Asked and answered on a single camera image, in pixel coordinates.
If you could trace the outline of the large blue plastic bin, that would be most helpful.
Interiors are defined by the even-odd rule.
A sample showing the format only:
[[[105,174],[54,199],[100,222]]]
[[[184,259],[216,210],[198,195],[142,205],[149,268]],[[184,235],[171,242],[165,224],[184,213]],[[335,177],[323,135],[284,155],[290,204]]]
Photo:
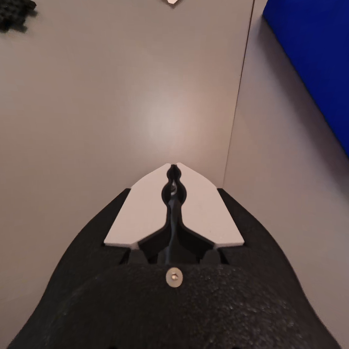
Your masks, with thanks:
[[[348,155],[349,1],[269,0],[263,16]]]

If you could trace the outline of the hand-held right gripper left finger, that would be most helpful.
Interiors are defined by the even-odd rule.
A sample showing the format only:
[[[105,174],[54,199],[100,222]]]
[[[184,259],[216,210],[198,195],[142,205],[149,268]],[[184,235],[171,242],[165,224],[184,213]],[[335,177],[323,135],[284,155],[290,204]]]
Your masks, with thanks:
[[[172,164],[137,181],[116,216],[104,245],[141,250],[153,259],[171,240]]]

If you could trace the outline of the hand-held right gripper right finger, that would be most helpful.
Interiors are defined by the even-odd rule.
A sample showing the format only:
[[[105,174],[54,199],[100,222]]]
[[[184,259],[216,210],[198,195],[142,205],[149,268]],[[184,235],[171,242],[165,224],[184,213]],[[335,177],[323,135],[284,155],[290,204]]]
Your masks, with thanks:
[[[245,244],[218,188],[182,163],[175,166],[180,245],[202,260],[207,251]]]

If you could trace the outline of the black brick chassis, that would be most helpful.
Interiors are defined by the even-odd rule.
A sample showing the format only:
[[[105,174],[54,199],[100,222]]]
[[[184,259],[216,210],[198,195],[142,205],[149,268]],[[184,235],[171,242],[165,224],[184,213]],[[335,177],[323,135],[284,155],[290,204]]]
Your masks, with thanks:
[[[26,32],[27,17],[35,17],[37,4],[31,0],[1,0],[0,1],[0,32],[15,30]]]

